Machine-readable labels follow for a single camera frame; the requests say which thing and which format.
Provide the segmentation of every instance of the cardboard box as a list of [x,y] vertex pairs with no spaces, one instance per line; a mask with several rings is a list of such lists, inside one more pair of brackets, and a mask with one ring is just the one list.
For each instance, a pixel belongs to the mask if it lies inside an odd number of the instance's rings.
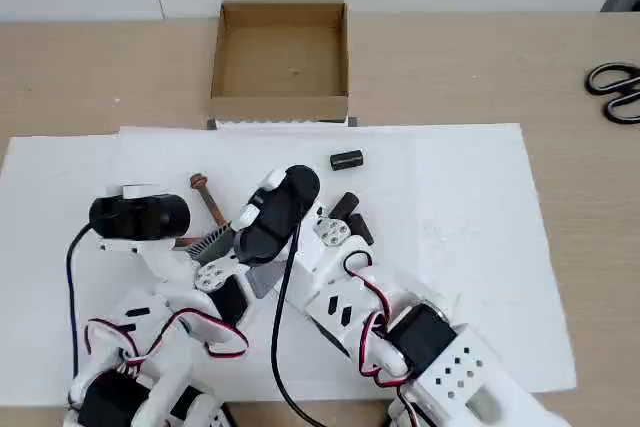
[[342,1],[223,2],[212,116],[343,122],[348,62]]

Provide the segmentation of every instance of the scissors handle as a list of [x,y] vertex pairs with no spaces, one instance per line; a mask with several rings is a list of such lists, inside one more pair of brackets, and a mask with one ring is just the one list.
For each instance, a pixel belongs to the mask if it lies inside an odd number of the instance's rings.
[[[627,78],[603,86],[596,85],[596,78],[604,72],[622,72],[627,74]],[[611,62],[599,65],[589,72],[584,80],[584,88],[591,95],[606,95],[613,94],[614,92],[629,94],[633,93],[635,85],[640,85],[640,68],[633,64],[625,64],[623,62]]]
[[616,124],[640,124],[640,115],[622,116],[616,112],[618,107],[630,104],[636,100],[640,100],[640,90],[632,91],[628,95],[607,102],[604,104],[602,113],[607,119]]

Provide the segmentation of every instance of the table surface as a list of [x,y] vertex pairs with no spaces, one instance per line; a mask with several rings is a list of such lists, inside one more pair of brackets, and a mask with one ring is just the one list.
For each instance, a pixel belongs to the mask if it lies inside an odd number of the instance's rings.
[[[0,24],[0,154],[12,135],[203,127],[215,30],[215,19]],[[605,121],[603,99],[582,88],[598,63],[639,63],[639,40],[639,14],[350,18],[362,125],[522,124],[578,372],[577,390],[541,399],[574,426],[640,418],[640,127]],[[378,425],[385,408],[308,406],[351,426]],[[283,404],[231,408],[241,426],[303,425]],[[0,427],[56,425],[61,412],[4,408]]]

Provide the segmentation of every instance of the paper sheet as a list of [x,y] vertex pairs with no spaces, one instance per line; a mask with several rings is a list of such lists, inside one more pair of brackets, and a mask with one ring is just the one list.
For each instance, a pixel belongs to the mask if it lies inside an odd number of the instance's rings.
[[[115,136],[14,138],[0,176],[0,404],[63,405],[71,334],[66,249],[108,180]],[[112,262],[87,234],[74,256],[78,323],[150,280],[133,255]],[[80,341],[81,360],[85,359]]]
[[[189,174],[210,176],[231,217],[268,170],[293,163],[317,170],[328,204],[345,190],[360,195],[360,211],[376,237],[376,259],[413,269],[455,296],[456,316],[480,331],[525,388],[574,387],[573,356],[519,128],[363,130],[12,140],[0,177],[0,320],[14,340],[0,348],[0,403],[64,403],[71,380],[64,255],[104,183],[169,182],[194,213],[192,231],[202,232],[210,221],[189,191]],[[363,148],[365,166],[331,172],[327,154],[349,148]],[[118,168],[110,175],[114,152]],[[94,241],[83,241],[74,258],[81,322],[115,305],[126,286],[150,281],[135,256],[104,255]],[[247,357],[203,359],[200,380],[223,399],[279,399],[268,362],[274,305],[268,296],[248,332]],[[386,394],[359,378],[351,362],[291,308],[281,335],[283,378],[296,398]]]
[[[355,148],[364,151],[362,168],[330,170],[330,153]],[[189,173],[204,171],[228,216],[265,171],[294,163],[311,166],[328,204],[345,191],[361,198],[360,210],[376,238],[377,261],[409,270],[452,299],[456,320],[470,322],[525,388],[544,392],[575,386],[573,354],[519,126],[369,127],[286,135],[130,133],[121,135],[119,149],[118,181],[167,182],[189,196],[180,190],[188,190]],[[193,201],[188,199],[197,209],[198,199]],[[302,351],[316,348],[312,334],[298,339]],[[310,378],[305,369],[298,365],[290,381]],[[347,364],[340,372],[340,381],[351,380]],[[330,384],[334,375],[321,370],[315,382]]]

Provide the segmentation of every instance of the copper screw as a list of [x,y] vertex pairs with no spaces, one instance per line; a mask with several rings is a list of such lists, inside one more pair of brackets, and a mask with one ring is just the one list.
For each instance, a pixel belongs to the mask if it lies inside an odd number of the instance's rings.
[[224,218],[224,215],[222,215],[222,212],[220,212],[220,209],[218,208],[218,204],[213,200],[211,192],[209,192],[209,189],[207,188],[207,180],[206,175],[202,175],[200,173],[193,174],[190,179],[191,188],[200,193],[200,197],[202,197],[207,209],[209,209],[213,220],[216,222],[218,227],[222,227],[227,223],[227,219]]

